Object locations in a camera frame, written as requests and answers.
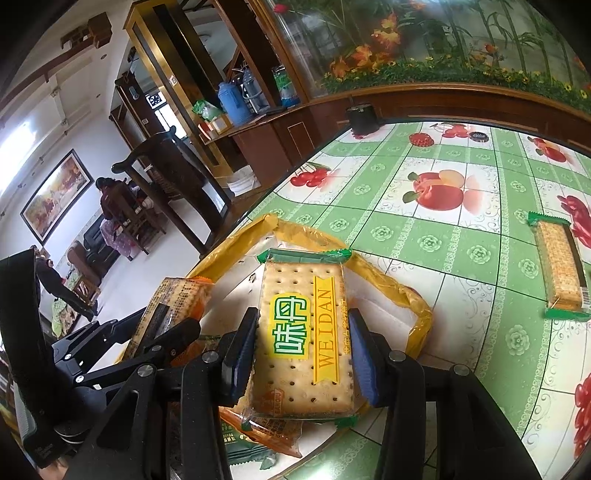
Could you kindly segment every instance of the wooden beam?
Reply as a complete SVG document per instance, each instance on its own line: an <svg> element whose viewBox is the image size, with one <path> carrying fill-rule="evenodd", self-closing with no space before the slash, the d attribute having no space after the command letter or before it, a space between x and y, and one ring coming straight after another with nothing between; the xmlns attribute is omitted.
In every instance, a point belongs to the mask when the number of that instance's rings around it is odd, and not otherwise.
<svg viewBox="0 0 591 480"><path fill-rule="evenodd" d="M67 52L58 55L56 58L48 61L45 65L42 65L29 76L27 76L21 83L16 85L8 94L0 100L0 112L6 108L6 106L14 100L14 98L21 93L25 88L27 88L30 84L32 84L35 80L39 77L43 77L49 74L50 71L68 61L74 55L77 55L83 50L91 47L93 45L93 38L89 37L85 41L79 43L77 46L71 48ZM4 128L4 122L0 124L0 128Z"/></svg>

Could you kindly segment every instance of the sofa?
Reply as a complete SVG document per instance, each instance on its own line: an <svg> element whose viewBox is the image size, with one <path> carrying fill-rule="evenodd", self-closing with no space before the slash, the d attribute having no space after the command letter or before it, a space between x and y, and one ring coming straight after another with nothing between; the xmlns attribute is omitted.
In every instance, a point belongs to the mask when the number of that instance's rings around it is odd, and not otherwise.
<svg viewBox="0 0 591 480"><path fill-rule="evenodd" d="M67 252L68 261L96 286L119 258L119 252L109 247L100 232L101 215L83 235L83 242L74 242Z"/></svg>

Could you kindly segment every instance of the wooden shelf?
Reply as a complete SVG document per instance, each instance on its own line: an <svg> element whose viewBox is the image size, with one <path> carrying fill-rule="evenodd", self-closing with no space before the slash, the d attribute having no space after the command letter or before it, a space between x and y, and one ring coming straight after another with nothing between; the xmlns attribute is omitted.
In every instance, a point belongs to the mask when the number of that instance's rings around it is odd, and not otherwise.
<svg viewBox="0 0 591 480"><path fill-rule="evenodd" d="M277 120L278 118L280 118L284 115L288 115L289 113L293 113L293 112L295 112L299 109L305 108L305 107L307 107L307 105L303 105L301 103L299 105L291 106L287 110L283 110L282 112L275 113L274 115L259 115L256 118L254 118L253 120L251 120L250 122L248 122L247 124L241 125L239 127L232 127L230 130L226 130L224 133L217 136L216 138L213 138L212 140L205 142L205 145L209 145L211 143L214 143L214 142L220 140L221 138L233 137L234 135L239 134L241 132L245 132L246 130L250 130L251 128L260 127L261 125L265 125L269 122Z"/></svg>

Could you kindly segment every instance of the cracker package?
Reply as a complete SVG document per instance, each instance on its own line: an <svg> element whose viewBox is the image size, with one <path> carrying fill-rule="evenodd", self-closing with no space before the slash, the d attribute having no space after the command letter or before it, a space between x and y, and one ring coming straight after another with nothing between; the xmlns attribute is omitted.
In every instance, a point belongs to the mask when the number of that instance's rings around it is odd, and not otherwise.
<svg viewBox="0 0 591 480"><path fill-rule="evenodd" d="M250 406L257 416L334 419L355 413L342 264L351 251L270 249L259 302Z"/></svg>
<svg viewBox="0 0 591 480"><path fill-rule="evenodd" d="M534 230L544 274L545 317L586 322L591 317L589 289L570 222L530 212L528 223Z"/></svg>
<svg viewBox="0 0 591 480"><path fill-rule="evenodd" d="M142 351L143 344L152 341L170 327L191 317L200 320L210 299L213 283L201 277L165 278L152 296L142 319L125 352L123 360Z"/></svg>

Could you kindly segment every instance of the wall mural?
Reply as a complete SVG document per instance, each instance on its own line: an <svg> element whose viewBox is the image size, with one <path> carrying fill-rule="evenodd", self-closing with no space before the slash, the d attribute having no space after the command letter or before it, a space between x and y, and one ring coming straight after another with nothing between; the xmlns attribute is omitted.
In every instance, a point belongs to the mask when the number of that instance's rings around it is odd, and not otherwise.
<svg viewBox="0 0 591 480"><path fill-rule="evenodd" d="M408 82L536 93L591 113L583 64L524 0L267 0L316 96Z"/></svg>

